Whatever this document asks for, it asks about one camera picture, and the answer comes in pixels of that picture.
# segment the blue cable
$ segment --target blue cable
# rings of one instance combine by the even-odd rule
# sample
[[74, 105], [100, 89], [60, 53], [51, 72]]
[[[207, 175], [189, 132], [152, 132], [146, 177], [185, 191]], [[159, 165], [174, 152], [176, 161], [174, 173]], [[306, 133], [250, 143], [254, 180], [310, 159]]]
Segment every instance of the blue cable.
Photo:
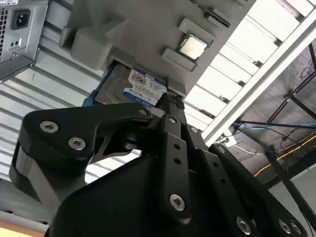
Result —
[[[242, 127], [246, 127], [246, 128], [250, 128], [250, 129], [255, 129], [255, 130], [265, 130], [267, 128], [274, 128], [274, 127], [277, 127], [277, 126], [270, 126], [270, 127], [254, 127], [254, 126], [246, 126], [242, 123], [237, 123], [237, 122], [234, 122], [233, 123], [234, 125], [237, 125], [237, 126], [242, 126]], [[316, 125], [316, 123], [286, 123], [286, 125]]]

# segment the power socket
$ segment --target power socket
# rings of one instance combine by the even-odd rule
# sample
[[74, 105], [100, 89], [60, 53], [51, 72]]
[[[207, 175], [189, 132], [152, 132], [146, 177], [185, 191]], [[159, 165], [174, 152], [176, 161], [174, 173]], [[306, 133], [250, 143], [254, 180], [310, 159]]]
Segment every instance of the power socket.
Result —
[[29, 26], [31, 11], [27, 9], [15, 10], [12, 17], [11, 29], [16, 31]]

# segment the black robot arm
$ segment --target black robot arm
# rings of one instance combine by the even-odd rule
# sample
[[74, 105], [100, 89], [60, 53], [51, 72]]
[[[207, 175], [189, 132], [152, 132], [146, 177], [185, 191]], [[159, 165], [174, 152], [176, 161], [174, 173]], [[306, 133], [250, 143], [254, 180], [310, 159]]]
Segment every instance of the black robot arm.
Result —
[[[86, 185], [90, 163], [139, 158]], [[222, 145], [187, 125], [180, 98], [25, 116], [10, 177], [55, 216], [50, 237], [306, 237]]]

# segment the computer power supply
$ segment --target computer power supply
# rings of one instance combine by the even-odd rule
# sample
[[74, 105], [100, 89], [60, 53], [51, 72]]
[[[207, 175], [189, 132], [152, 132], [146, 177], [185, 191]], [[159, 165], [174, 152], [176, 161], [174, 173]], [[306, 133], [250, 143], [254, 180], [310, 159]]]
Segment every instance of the computer power supply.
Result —
[[0, 0], [0, 83], [36, 62], [48, 0]]

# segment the bolt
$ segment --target bolt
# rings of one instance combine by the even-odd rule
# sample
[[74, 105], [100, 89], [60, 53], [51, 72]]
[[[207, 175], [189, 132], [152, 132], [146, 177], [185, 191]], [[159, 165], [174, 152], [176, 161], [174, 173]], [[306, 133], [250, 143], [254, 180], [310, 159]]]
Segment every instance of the bolt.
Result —
[[42, 131], [47, 133], [54, 133], [58, 131], [58, 125], [52, 121], [43, 121], [39, 126]]
[[291, 229], [284, 221], [279, 220], [278, 223], [280, 224], [280, 226], [281, 226], [282, 230], [284, 230], [284, 232], [286, 232], [287, 234], [291, 233]]
[[249, 224], [247, 222], [245, 222], [244, 219], [242, 219], [241, 217], [237, 217], [237, 226], [239, 227], [239, 229], [247, 236], [249, 236], [251, 234], [251, 228], [249, 226]]
[[299, 235], [302, 234], [301, 229], [300, 229], [293, 221], [291, 221], [291, 226], [293, 227], [293, 229], [294, 229]]
[[170, 204], [177, 211], [183, 211], [185, 209], [185, 207], [186, 207], [182, 197], [180, 197], [177, 194], [172, 194], [170, 196]]
[[221, 152], [221, 153], [225, 153], [225, 148], [222, 146], [218, 146], [217, 149]]
[[192, 131], [193, 133], [195, 133], [195, 134], [198, 133], [198, 130], [197, 130], [195, 127], [190, 127], [190, 129], [191, 129], [191, 131]]
[[140, 112], [142, 115], [147, 115], [147, 112], [145, 110], [139, 110], [138, 112]]
[[172, 118], [172, 117], [169, 117], [169, 121], [172, 122], [172, 123], [176, 123], [176, 122], [177, 122], [177, 121], [176, 121], [174, 118]]
[[85, 148], [85, 141], [79, 137], [72, 137], [69, 139], [68, 145], [76, 151], [82, 151]]
[[17, 56], [19, 56], [17, 52], [12, 53], [12, 58], [16, 58]]

